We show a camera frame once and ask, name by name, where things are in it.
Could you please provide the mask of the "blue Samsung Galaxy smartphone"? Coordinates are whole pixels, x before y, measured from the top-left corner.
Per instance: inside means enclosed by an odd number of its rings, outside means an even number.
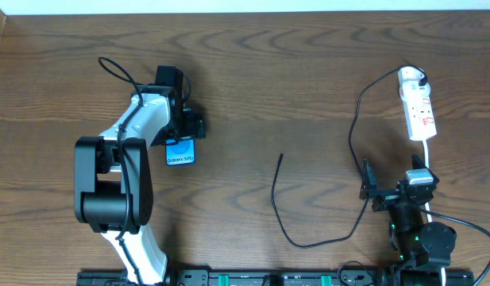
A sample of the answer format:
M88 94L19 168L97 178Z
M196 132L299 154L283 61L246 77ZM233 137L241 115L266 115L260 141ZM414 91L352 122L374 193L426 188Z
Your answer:
M165 155L166 164L168 166L194 164L196 161L195 141L167 140L165 145Z

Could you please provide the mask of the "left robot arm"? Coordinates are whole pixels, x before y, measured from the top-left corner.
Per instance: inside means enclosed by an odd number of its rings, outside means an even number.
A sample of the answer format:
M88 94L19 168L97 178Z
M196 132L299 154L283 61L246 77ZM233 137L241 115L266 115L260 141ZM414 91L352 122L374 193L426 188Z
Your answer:
M168 166L195 163L195 140L205 129L202 117L185 106L187 98L173 84L142 85L109 129L75 143L75 216L114 247L126 270L123 284L177 283L149 224L149 149L164 146Z

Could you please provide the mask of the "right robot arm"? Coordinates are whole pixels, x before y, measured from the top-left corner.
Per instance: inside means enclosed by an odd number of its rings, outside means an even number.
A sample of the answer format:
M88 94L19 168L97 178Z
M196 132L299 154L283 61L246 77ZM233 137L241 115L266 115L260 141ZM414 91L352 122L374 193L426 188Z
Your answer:
M438 177L412 155L412 170L405 172L393 189L379 189L372 166L362 164L360 198L372 200L374 212L386 211L390 217L390 240L399 251L400 262L381 274L382 285L437 285L441 269L451 263L456 231L441 222L424 222L424 205L430 202L439 183Z

